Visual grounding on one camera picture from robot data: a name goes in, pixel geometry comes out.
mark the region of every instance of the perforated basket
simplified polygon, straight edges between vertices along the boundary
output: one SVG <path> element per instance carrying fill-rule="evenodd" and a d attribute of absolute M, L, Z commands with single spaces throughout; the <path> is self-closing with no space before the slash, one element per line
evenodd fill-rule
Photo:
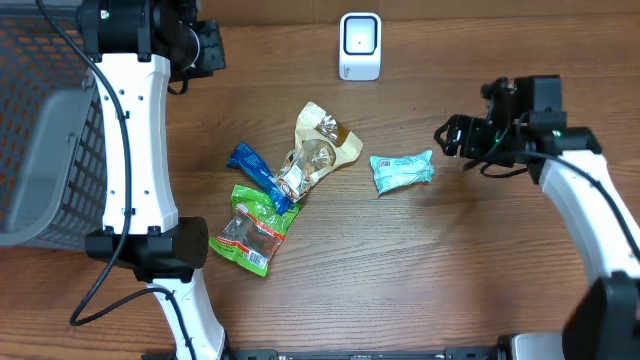
<path fill-rule="evenodd" d="M 73 8 L 53 8 L 74 30 Z M 92 76 L 34 6 L 0 5 L 0 245 L 84 248 L 106 165 Z"/>

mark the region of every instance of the brown tabletop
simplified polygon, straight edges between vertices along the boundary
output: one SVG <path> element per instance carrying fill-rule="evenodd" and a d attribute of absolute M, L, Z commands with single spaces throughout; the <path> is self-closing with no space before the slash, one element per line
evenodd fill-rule
<path fill-rule="evenodd" d="M 484 115 L 480 86 L 499 76 L 561 74 L 571 126 L 589 126 L 631 212 L 640 216 L 640 16 L 538 17 L 383 24 L 376 82 L 338 79 L 335 25 L 223 28 L 228 68 L 192 81 L 167 110 L 173 194 L 210 235 L 231 218 L 225 168 L 240 141 L 279 169 L 296 116 L 314 101 L 364 143 L 352 166 L 310 193 L 260 278 L 213 251 L 204 267 L 214 311 L 237 348 L 425 350 L 491 345 L 559 329 L 586 291 L 558 212 L 528 175 L 461 173 L 436 149 L 451 114 Z M 378 198 L 371 155 L 433 148 L 436 175 Z M 103 264 L 84 254 L 0 250 L 0 359 L 135 359 L 171 350 L 156 300 L 138 299 L 71 328 Z M 88 311 L 144 284 L 116 269 Z"/>

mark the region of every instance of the snack package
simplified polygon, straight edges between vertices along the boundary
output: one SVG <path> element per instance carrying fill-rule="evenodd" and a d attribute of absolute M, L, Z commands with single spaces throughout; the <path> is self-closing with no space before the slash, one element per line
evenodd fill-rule
<path fill-rule="evenodd" d="M 328 173 L 355 161 L 361 150 L 362 141 L 354 133 L 309 102 L 298 115 L 295 149 L 287 154 L 276 184 L 298 202 Z"/>
<path fill-rule="evenodd" d="M 251 180 L 258 184 L 260 189 L 269 195 L 271 201 L 273 201 L 273 206 L 276 208 L 278 215 L 284 215 L 292 205 L 291 200 L 276 186 L 275 179 L 267 163 L 244 142 L 241 142 L 231 154 L 229 161 L 227 161 L 227 167 L 242 169 Z"/>
<path fill-rule="evenodd" d="M 416 182 L 431 182 L 435 169 L 431 165 L 433 151 L 402 158 L 385 158 L 372 156 L 373 180 L 378 188 L 378 195 L 400 186 Z"/>
<path fill-rule="evenodd" d="M 233 218 L 222 235 L 209 239 L 209 245 L 243 268 L 266 276 L 269 261 L 284 241 L 300 205 L 294 204 L 280 216 L 269 196 L 236 185 L 231 194 L 231 206 Z"/>

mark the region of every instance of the barcode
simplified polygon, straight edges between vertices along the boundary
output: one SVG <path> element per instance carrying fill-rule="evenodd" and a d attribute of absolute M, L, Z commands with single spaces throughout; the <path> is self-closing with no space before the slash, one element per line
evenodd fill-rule
<path fill-rule="evenodd" d="M 264 269 L 267 266 L 267 258 L 258 254 L 257 252 L 250 250 L 248 259 L 250 263 L 259 267 L 260 269 Z"/>

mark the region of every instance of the teal pouch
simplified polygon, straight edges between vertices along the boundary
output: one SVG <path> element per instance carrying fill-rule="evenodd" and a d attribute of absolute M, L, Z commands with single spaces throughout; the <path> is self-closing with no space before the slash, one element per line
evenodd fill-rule
<path fill-rule="evenodd" d="M 431 182 L 435 169 L 431 165 L 433 151 L 427 150 L 414 156 L 386 158 L 372 156 L 373 180 L 378 188 L 378 195 L 400 186 L 417 182 Z"/>

